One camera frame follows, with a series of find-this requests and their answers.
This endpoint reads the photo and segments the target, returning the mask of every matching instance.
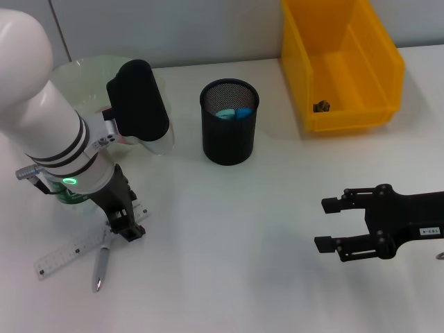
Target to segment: pen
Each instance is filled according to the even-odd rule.
[[[96,278],[94,280],[96,291],[99,291],[105,280],[106,267],[108,265],[108,259],[110,257],[110,246],[112,241],[112,235],[109,231],[103,233],[103,243],[99,250],[99,256],[97,258],[96,265]]]

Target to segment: yellow storage box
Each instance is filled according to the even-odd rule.
[[[390,121],[404,62],[368,0],[282,0],[282,7],[282,66],[305,130]],[[330,111],[314,112],[321,101]]]

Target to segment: small brown object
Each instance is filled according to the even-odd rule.
[[[318,104],[313,104],[313,112],[329,112],[330,103],[326,100],[320,101]]]

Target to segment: white table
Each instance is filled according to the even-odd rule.
[[[67,213],[14,170],[28,160],[0,137],[2,332],[442,332],[444,241],[403,245],[392,260],[343,264],[313,238],[366,233],[363,211],[325,215],[321,199],[390,183],[444,190],[444,46],[402,49],[402,109],[364,135],[302,135],[279,60],[159,69],[176,147],[118,158],[153,213],[147,235],[112,249],[92,293],[95,251],[39,282],[33,262],[98,223]],[[255,149],[237,166],[203,154],[200,91],[218,78],[256,87]]]

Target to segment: black cable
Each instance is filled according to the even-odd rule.
[[[55,196],[56,194],[60,194],[60,193],[62,193],[62,192],[67,190],[67,189],[62,189],[62,190],[57,191],[57,192],[52,192],[40,179],[38,179],[35,183],[33,182],[33,185],[35,187],[37,187],[44,194],[49,194],[49,195],[52,195],[52,196]]]

